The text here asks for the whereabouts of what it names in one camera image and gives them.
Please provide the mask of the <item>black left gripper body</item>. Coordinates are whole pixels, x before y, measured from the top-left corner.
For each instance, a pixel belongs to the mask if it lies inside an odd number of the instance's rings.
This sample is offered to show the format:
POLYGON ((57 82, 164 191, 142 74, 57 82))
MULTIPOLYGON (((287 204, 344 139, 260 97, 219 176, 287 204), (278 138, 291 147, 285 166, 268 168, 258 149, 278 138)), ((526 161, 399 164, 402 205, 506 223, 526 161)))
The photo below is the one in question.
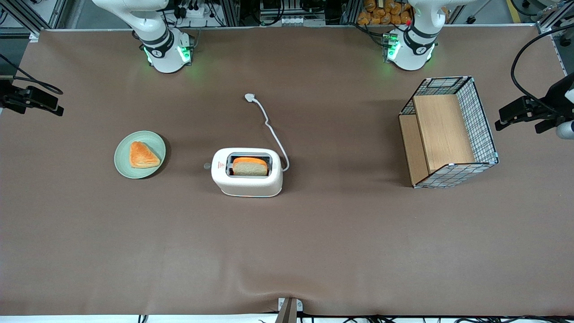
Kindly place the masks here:
POLYGON ((551 115, 561 121, 573 120, 573 99, 567 97, 568 92, 572 89, 574 74, 570 73, 547 90, 544 96, 544 104, 551 115))

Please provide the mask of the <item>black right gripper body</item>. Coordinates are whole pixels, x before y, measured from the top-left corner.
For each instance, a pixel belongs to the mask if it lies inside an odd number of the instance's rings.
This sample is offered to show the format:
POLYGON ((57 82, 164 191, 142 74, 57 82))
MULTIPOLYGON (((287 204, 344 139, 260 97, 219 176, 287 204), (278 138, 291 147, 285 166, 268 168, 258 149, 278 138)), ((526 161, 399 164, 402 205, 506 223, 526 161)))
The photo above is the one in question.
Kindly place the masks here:
POLYGON ((19 104, 20 90, 10 80, 0 80, 0 107, 4 109, 4 104, 19 104))

